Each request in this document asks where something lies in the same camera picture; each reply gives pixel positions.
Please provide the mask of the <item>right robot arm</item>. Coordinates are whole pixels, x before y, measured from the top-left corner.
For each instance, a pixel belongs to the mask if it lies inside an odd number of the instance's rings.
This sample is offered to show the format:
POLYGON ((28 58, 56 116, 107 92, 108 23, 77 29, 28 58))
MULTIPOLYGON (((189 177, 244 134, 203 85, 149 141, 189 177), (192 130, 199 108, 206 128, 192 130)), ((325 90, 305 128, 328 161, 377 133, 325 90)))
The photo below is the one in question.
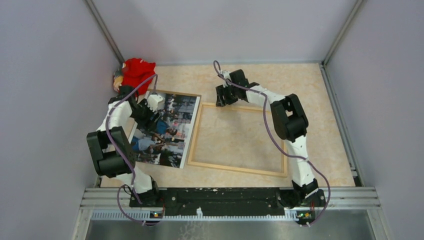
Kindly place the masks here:
POLYGON ((307 128, 309 121, 296 94, 282 95, 249 82, 243 70, 233 72, 216 70, 224 84, 216 87, 216 106, 229 106, 237 101, 245 101, 262 107, 262 117, 268 136, 275 144, 267 121, 267 111, 271 112, 275 134, 283 141, 286 150, 278 150, 290 160, 289 172, 293 189, 283 192, 279 202, 286 208, 307 206, 319 192, 315 174, 319 170, 309 160, 307 150, 307 128))

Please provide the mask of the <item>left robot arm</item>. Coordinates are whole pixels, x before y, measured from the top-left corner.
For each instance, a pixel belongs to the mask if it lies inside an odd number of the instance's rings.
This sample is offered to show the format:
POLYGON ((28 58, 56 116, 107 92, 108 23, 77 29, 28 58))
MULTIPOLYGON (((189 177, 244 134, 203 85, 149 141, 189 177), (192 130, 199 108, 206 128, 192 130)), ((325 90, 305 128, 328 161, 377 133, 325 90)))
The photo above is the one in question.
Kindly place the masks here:
POLYGON ((164 97, 148 93, 137 100, 137 92, 131 86, 108 101, 108 110, 97 130, 87 134, 90 156, 99 176, 120 180, 131 189, 132 197, 140 206, 154 207, 160 202, 156 181, 136 167, 136 152, 125 133, 129 119, 148 131, 156 129, 160 119, 159 109, 164 97))

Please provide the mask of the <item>printed photo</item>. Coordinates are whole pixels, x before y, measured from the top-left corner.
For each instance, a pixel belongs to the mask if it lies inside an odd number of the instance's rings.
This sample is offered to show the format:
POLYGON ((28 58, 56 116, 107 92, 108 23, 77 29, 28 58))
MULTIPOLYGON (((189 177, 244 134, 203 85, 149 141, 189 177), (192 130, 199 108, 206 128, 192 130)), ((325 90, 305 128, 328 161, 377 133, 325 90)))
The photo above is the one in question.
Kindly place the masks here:
POLYGON ((140 163, 182 169, 189 155, 193 129, 201 103, 199 94, 159 90, 163 106, 152 130, 137 125, 131 133, 132 149, 140 163))

